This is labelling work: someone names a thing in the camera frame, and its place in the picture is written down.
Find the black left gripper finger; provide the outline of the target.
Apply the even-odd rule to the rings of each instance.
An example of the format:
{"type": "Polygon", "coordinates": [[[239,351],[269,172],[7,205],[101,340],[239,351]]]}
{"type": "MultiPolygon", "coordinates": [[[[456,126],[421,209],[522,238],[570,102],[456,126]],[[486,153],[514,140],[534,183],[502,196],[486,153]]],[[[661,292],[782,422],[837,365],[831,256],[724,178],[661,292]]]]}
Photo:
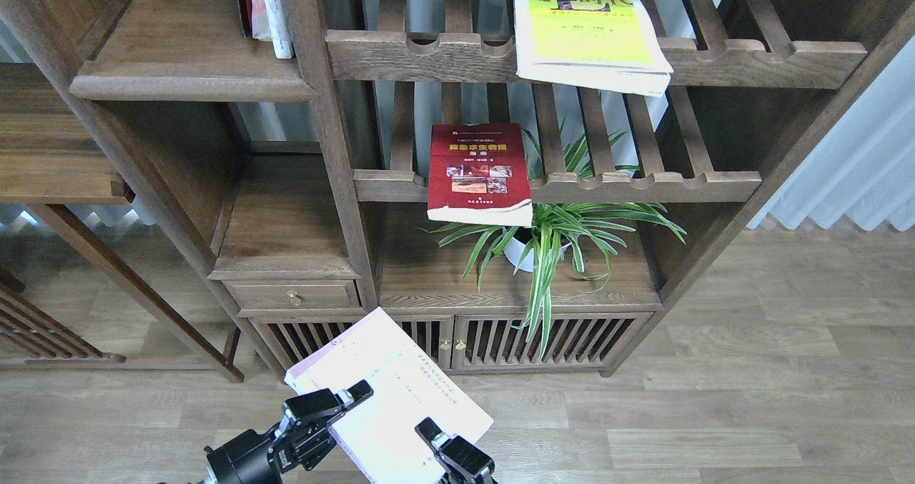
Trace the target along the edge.
{"type": "Polygon", "coordinates": [[[272,449],[274,457],[290,457],[289,438],[303,428],[329,428],[346,412],[365,402],[375,394],[366,380],[360,380],[349,389],[331,392],[329,389],[302,394],[285,400],[284,417],[279,423],[277,434],[283,436],[272,449]]]}
{"type": "Polygon", "coordinates": [[[337,446],[329,428],[303,428],[289,438],[290,461],[293,467],[301,465],[306,471],[314,470],[337,446]]]}

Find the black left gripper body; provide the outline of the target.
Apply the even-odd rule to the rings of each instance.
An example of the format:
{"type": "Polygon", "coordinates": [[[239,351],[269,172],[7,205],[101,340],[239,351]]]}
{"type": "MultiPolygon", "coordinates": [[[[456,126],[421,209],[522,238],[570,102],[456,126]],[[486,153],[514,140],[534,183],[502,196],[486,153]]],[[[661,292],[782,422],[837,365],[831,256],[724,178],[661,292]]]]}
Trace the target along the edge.
{"type": "Polygon", "coordinates": [[[269,451],[283,436],[277,431],[257,434],[245,430],[218,448],[206,446],[208,477],[205,483],[281,483],[281,472],[270,461],[269,451]]]}

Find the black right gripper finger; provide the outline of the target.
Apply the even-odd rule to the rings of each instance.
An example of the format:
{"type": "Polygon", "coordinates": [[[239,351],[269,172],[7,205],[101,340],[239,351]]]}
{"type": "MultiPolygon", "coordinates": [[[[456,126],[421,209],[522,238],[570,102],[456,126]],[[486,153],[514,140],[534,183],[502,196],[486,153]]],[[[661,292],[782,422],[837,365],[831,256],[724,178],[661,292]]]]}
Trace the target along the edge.
{"type": "Polygon", "coordinates": [[[437,483],[497,483],[493,458],[462,436],[449,438],[431,417],[418,423],[415,431],[443,468],[437,483]]]}

